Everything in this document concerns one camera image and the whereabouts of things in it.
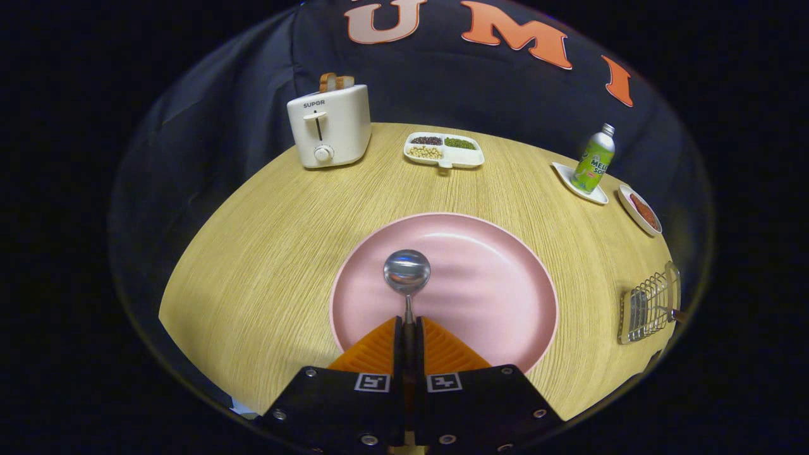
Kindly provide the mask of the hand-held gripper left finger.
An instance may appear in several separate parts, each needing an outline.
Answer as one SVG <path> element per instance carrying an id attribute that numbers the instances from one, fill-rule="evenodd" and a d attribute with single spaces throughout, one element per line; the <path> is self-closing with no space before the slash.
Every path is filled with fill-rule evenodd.
<path id="1" fill-rule="evenodd" d="M 401 326 L 390 318 L 327 368 L 301 368 L 263 429 L 304 454 L 393 454 L 406 435 Z"/>

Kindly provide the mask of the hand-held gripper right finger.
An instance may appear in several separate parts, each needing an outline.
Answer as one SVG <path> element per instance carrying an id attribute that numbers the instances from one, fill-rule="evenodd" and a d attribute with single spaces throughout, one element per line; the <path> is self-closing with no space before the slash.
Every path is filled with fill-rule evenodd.
<path id="1" fill-rule="evenodd" d="M 416 325 L 414 442 L 427 454 L 526 454 L 564 420 L 516 365 L 489 365 L 433 320 Z"/>

